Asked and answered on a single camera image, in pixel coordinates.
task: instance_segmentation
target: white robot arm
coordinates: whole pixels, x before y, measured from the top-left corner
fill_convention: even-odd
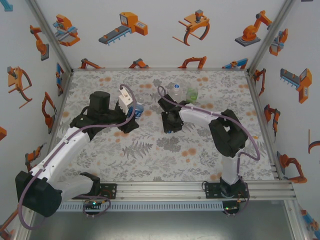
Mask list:
[[[174,103],[173,99],[166,94],[163,96]],[[163,130],[165,133],[177,132],[182,129],[184,123],[193,123],[210,130],[217,150],[222,154],[222,176],[221,182],[229,186],[240,184],[238,176],[238,153],[245,147],[248,136],[234,122],[222,117],[213,116],[199,111],[199,107],[182,101],[180,106],[168,103],[163,98],[158,101],[164,112],[162,112]],[[224,112],[215,112],[218,115],[224,115],[239,122],[235,113],[229,109]]]
[[[100,179],[90,173],[83,172],[74,179],[64,182],[58,182],[58,177],[78,152],[104,129],[105,125],[118,124],[118,128],[124,133],[139,127],[134,116],[126,120],[128,107],[133,100],[124,88],[121,88],[120,92],[121,95],[114,110],[109,109],[109,93],[96,91],[91,94],[90,105],[72,120],[65,136],[46,158],[29,173],[21,171],[16,176],[15,185],[19,201],[28,183],[33,180],[25,191],[23,206],[49,217],[56,212],[61,203],[67,200],[78,195],[97,196],[100,193]]]

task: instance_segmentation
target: water bottle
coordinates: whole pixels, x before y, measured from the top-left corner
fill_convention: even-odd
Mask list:
[[[135,119],[139,119],[141,117],[141,114],[144,112],[144,106],[143,106],[143,103],[144,103],[144,99],[138,95],[136,98],[136,106],[135,106]],[[131,106],[129,108],[129,112],[128,112],[128,116],[131,115],[132,111],[133,111],[134,107]]]
[[[175,84],[172,90],[169,92],[169,95],[174,101],[180,103],[182,101],[183,90],[179,84]]]

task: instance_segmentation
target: white wall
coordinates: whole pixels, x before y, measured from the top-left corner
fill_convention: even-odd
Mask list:
[[[5,12],[0,7],[0,126],[7,130],[7,136],[0,141],[0,223],[17,208],[18,199],[15,177],[21,171],[27,171],[25,154],[31,153],[38,146],[47,142],[42,149],[41,156],[35,161],[42,160],[48,151],[51,135],[45,124],[41,111],[45,91],[49,93],[59,110],[63,96],[58,97],[56,85],[56,63],[59,62],[54,50],[50,46],[49,59],[40,60],[40,52],[36,48],[36,38],[30,33],[30,25],[38,27],[27,3],[20,0],[10,0],[12,12]],[[48,43],[45,35],[39,33],[42,41]],[[22,96],[8,87],[7,67],[19,66],[29,75],[32,87],[25,91],[32,101],[19,109],[25,101]],[[28,85],[22,78],[23,86]],[[47,112],[52,115],[53,109],[49,104]]]
[[[280,30],[288,28],[288,38],[284,49],[278,56],[266,53],[258,69],[266,69],[265,91],[261,95],[262,105],[270,104],[281,115],[278,123],[276,149],[281,154],[296,158],[308,182],[294,184],[298,201],[302,208],[320,222],[320,147],[312,148],[308,154],[308,129],[311,130],[311,142],[320,140],[319,103],[320,103],[320,68],[319,68],[319,9],[320,1],[296,1]],[[312,85],[309,98],[300,104],[298,92],[280,79],[280,69],[300,75],[305,68],[312,73]],[[271,123],[270,134],[273,135]],[[294,166],[286,168],[286,176],[298,175]]]
[[[266,16],[275,19],[283,0],[41,0],[38,1],[46,20],[51,24],[56,15],[69,18],[78,28],[80,41],[73,46],[61,46],[73,68],[81,65],[81,59],[101,67],[128,68],[133,61],[142,58],[152,67],[178,67],[190,57],[207,56],[204,67],[221,68],[232,61],[243,58],[252,60],[261,42],[243,47],[235,42],[243,30],[253,25],[256,14],[265,10]],[[186,27],[178,23],[198,9],[210,19],[210,30],[202,41],[189,36],[190,46],[175,40],[183,39]],[[148,25],[148,35],[138,33],[121,37],[110,46],[98,41],[103,35],[121,25],[119,14],[132,12],[139,21]],[[267,26],[261,25],[257,34],[262,40],[267,34]]]

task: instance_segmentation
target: plastic bottle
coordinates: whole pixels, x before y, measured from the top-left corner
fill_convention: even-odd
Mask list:
[[[190,84],[186,89],[186,100],[194,104],[198,98],[198,87],[196,84]]]
[[[179,84],[175,84],[172,88],[172,90],[169,92],[170,97],[176,101],[177,103],[180,103],[183,99],[183,90],[180,87]]]
[[[141,117],[141,114],[144,112],[144,106],[143,106],[144,99],[140,95],[138,95],[135,99],[136,99],[135,119],[139,119]],[[134,109],[133,106],[129,108],[128,116],[131,115],[133,109]]]

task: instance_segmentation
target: patterned table surface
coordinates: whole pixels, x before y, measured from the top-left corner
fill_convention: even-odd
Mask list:
[[[70,122],[89,105],[94,91],[111,94],[115,107],[119,84],[125,83],[144,99],[144,113],[137,120],[138,129],[124,134],[117,128],[105,128],[87,144],[61,173],[60,181],[89,172],[102,182],[115,181],[208,181],[218,180],[222,156],[209,130],[192,123],[177,133],[163,132],[157,101],[157,86],[170,89],[175,83],[198,85],[196,106],[211,111],[231,109],[256,140],[259,162],[241,157],[240,174],[245,180],[273,180],[266,146],[255,107],[243,71],[76,71],[63,109],[56,144],[67,132]],[[252,143],[245,151],[255,155]]]

